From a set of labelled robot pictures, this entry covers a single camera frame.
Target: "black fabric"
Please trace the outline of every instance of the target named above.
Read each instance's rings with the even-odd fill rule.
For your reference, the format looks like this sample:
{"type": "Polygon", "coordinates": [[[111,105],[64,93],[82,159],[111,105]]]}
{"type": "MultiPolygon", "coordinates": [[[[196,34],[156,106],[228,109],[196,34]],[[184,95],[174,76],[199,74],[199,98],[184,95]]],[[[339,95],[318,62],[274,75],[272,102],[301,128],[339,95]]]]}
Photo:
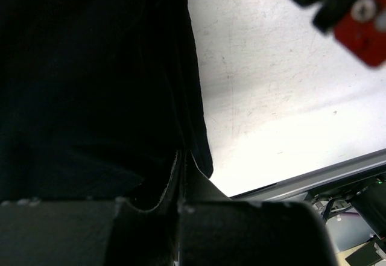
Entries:
{"type": "Polygon", "coordinates": [[[174,265],[178,228],[189,227],[180,224],[185,203],[230,200],[197,168],[189,150],[176,151],[171,163],[130,197],[2,203],[0,265],[174,265]]]}
{"type": "Polygon", "coordinates": [[[0,198],[212,174],[187,0],[0,0],[0,198]]]}

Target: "metal frame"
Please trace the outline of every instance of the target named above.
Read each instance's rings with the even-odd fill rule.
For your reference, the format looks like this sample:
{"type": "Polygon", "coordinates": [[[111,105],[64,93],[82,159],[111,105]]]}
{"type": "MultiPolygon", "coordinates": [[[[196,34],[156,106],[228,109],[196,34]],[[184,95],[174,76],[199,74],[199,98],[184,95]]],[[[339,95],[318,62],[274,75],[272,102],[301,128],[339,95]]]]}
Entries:
{"type": "Polygon", "coordinates": [[[316,187],[386,165],[386,149],[232,197],[234,200],[304,200],[316,187]]]}

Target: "black wire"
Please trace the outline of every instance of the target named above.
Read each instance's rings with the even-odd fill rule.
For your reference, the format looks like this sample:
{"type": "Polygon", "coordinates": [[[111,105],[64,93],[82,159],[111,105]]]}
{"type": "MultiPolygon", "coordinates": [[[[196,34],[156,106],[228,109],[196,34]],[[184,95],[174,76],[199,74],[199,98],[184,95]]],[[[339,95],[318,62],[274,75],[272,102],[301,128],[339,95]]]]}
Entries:
{"type": "Polygon", "coordinates": [[[323,222],[326,224],[329,217],[330,217],[330,214],[331,214],[331,210],[332,210],[332,207],[334,206],[334,203],[337,201],[337,200],[341,200],[339,198],[332,198],[331,200],[328,201],[326,207],[324,208],[324,211],[321,213],[321,218],[323,219],[323,222]]]}

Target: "white surface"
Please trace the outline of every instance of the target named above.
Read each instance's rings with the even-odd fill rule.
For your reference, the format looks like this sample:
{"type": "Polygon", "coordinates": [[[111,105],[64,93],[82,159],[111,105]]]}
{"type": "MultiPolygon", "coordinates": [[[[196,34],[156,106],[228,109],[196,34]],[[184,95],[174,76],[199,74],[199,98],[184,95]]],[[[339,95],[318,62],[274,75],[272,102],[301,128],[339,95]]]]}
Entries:
{"type": "Polygon", "coordinates": [[[290,0],[189,0],[212,181],[235,195],[386,147],[371,71],[290,0]]]}

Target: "red object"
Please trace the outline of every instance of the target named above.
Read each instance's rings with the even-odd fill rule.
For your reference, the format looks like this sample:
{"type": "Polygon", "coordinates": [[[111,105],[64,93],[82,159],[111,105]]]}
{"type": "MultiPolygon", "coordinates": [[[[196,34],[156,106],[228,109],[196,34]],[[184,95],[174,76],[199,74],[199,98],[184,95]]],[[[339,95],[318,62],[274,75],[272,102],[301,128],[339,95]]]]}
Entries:
{"type": "MultiPolygon", "coordinates": [[[[380,11],[386,10],[386,0],[376,0],[380,11]]],[[[386,32],[377,31],[374,20],[360,23],[349,11],[334,28],[335,38],[371,67],[386,60],[386,32]]]]}

